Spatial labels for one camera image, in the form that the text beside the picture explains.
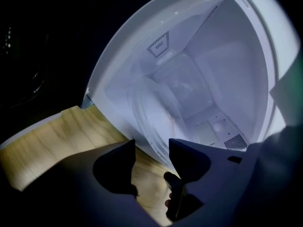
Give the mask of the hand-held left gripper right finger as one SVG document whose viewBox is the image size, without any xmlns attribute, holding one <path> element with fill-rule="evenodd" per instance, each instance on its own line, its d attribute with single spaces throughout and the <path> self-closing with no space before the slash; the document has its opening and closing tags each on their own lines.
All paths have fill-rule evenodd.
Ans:
<svg viewBox="0 0 303 227">
<path fill-rule="evenodd" d="M 174 225 L 248 225 L 244 202 L 257 160 L 257 145 L 245 152 L 170 139 L 172 198 L 168 218 Z"/>
</svg>

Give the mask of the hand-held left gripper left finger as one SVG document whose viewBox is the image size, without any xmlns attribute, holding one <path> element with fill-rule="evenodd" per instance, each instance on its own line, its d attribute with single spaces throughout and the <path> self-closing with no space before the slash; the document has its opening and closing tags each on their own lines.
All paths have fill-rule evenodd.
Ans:
<svg viewBox="0 0 303 227">
<path fill-rule="evenodd" d="M 61 160 L 24 189 L 23 227 L 160 227 L 131 183 L 135 141 Z"/>
</svg>

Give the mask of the white microwave oven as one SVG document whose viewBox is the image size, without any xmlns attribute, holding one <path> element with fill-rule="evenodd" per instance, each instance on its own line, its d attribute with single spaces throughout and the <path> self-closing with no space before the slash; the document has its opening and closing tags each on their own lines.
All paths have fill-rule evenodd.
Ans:
<svg viewBox="0 0 303 227">
<path fill-rule="evenodd" d="M 0 0 L 0 149 L 95 105 L 158 157 L 132 87 L 167 85 L 188 141 L 244 151 L 280 131 L 270 91 L 303 51 L 303 0 Z"/>
</svg>

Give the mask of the clear glass plate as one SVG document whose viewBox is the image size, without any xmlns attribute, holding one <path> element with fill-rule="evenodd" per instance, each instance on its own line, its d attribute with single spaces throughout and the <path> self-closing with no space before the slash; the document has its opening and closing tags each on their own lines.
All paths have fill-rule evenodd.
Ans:
<svg viewBox="0 0 303 227">
<path fill-rule="evenodd" d="M 172 168 L 169 139 L 189 139 L 176 97 L 167 85 L 142 78 L 132 87 L 131 105 L 143 136 L 164 165 Z"/>
</svg>

